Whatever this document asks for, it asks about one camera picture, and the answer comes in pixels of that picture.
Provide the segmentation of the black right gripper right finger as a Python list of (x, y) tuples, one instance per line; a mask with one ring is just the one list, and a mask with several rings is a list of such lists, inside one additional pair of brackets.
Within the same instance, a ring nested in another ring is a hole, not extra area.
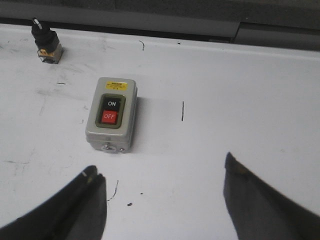
[(320, 217), (261, 180), (228, 152), (223, 196), (240, 240), (318, 240)]

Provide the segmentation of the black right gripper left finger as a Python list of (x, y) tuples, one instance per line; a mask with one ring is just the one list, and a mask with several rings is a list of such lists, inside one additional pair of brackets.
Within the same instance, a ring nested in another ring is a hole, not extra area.
[(0, 238), (100, 240), (106, 219), (106, 179), (90, 165), (47, 201), (1, 227)]

